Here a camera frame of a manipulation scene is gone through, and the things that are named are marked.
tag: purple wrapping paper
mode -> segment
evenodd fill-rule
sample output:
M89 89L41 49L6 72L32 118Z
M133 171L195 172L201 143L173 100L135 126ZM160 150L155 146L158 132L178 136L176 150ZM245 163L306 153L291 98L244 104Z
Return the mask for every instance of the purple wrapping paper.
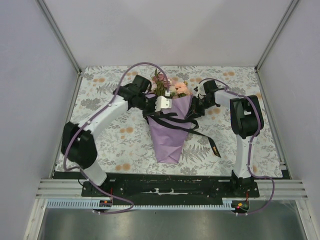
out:
M188 110L191 106L192 95L172 99L172 107L163 109L164 114L177 113L174 118L185 119ZM185 129L190 129L191 123L177 123L167 119L162 119L172 125L179 126ZM158 163L177 164L180 159L184 142L187 138L188 132L178 129L171 129L156 123L153 119L148 117L151 137L153 141L153 148L155 157Z

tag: white flower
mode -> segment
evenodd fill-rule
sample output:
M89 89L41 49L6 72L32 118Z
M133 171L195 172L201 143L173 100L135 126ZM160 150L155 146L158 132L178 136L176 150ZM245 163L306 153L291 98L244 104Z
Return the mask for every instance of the white flower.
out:
M169 91L170 91L170 93L176 93L177 89L174 86L170 86Z

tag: white panel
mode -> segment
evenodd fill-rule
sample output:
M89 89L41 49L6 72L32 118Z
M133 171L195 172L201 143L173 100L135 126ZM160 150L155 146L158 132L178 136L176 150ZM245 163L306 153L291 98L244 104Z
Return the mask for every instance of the white panel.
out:
M0 1L0 239L20 240L77 74L34 0Z
M302 0L261 69L288 166L320 220L320 1Z
M46 0L81 65L255 66L290 0Z

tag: purple cable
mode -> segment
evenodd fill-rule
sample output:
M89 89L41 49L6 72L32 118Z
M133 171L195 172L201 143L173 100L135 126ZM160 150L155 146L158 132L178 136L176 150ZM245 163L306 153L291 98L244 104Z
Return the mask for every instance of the purple cable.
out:
M68 154L69 154L69 151L70 151L70 148L72 146L72 144L74 143L74 141L77 139L78 135L80 134L80 132L90 123L92 122L93 119L95 119L99 114L101 114L104 110L106 110L112 103L113 101L115 100L118 92L119 92L119 88L121 86L121 83L123 82L126 74L133 68L137 67L137 66L140 66L140 65L151 65L157 69L160 70L160 72L164 75L164 78L166 79L166 81L168 82L168 78L167 78L167 75L166 73L159 67L157 66L156 64L153 64L151 62L140 62L140 63L136 63L134 65L132 65L131 67L129 67L122 75L122 77L120 78L120 81L118 83L118 86L116 87L116 90L115 90L115 93L112 97L112 99L110 100L110 102L108 104L106 104L101 110L99 110L97 113L95 113L83 126L81 126L79 128L79 130L74 134L74 136L71 138L66 150L65 150L65 154L64 154L64 158L63 158L63 169L64 171L66 172L69 172L71 170L74 170L74 169L79 169L80 172L82 173L82 175L85 177L85 179L88 179L89 182L98 190L100 191L101 193L109 196L109 197L112 197L112 198L115 198L115 199L118 199L118 200L121 200L121 201L124 201L124 202L127 202L129 204L131 204L131 206L129 208L126 208L126 209L123 209L123 210L119 210L119 211L110 211L110 212L104 212L103 214L105 215L108 215L108 214L119 214L119 213L125 213L125 212L128 212L129 210L131 210L133 207L134 207L134 203L128 199L125 199L125 198L122 198L122 197L119 197L119 196L114 196L110 193L107 193L105 191L103 191L99 186L97 186L93 181L91 181L88 176L84 173L84 171L81 169L81 167L79 166L73 166L73 167L70 167L70 168L67 168L67 158L68 158Z
M263 207L261 207L261 208L259 208L259 209L257 209L257 210L251 211L251 212L249 212L249 213L238 213L238 215L240 215L240 216L247 216L247 215L252 215L252 214L255 214L255 213L259 213L260 211L264 210L264 209L271 203L272 198L273 198L274 195L275 195L276 185L275 185L275 181L272 179L272 177L270 177L270 176L256 176L256 175L251 171L251 169L250 169L252 142L253 142L254 138L259 134L259 132L260 132L260 130L261 130L261 122L260 122L260 117L259 117L257 108L256 108L256 106L254 105L254 103L252 102L252 100L251 100L249 97L247 97L246 95L242 95L242 94L235 93L235 92L233 92L233 91L229 91L229 90L228 90L228 89L229 89L229 86L228 86L227 84L225 84L223 81L208 77L208 78L205 78L205 79L201 80L201 81L199 82L199 84L202 83L202 82L205 81L205 80L214 80L214 81L217 81L217 82L225 85L224 90L225 90L227 93L232 94L232 95L235 95L235 96L237 96L237 97L242 97L242 98L247 99L248 102L250 103L250 105L252 106L252 109L253 109L253 111L254 111L255 117L256 117L256 119L257 119L257 121L258 121L258 128L257 128L256 132L253 134L253 136L250 138L247 167L248 167L249 173L250 173L251 176L253 176L254 178L256 178L256 179L270 179L271 182L272 182L272 192L271 192L271 196L270 196L269 200L267 201L267 203L266 203Z

